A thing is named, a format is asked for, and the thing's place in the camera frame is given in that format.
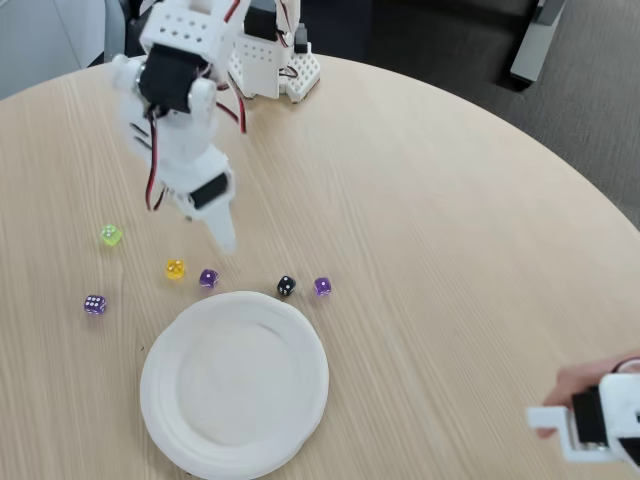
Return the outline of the person's hand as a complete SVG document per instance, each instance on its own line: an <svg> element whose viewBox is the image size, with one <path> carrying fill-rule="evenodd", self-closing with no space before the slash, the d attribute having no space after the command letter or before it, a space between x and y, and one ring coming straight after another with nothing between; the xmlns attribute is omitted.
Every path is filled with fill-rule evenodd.
<svg viewBox="0 0 640 480"><path fill-rule="evenodd" d="M572 407L572 397L589 387L597 385L607 374L612 373L622 363L638 360L639 352L619 355L588 363L563 367L558 371L556 384L543 401L545 407Z"/></svg>

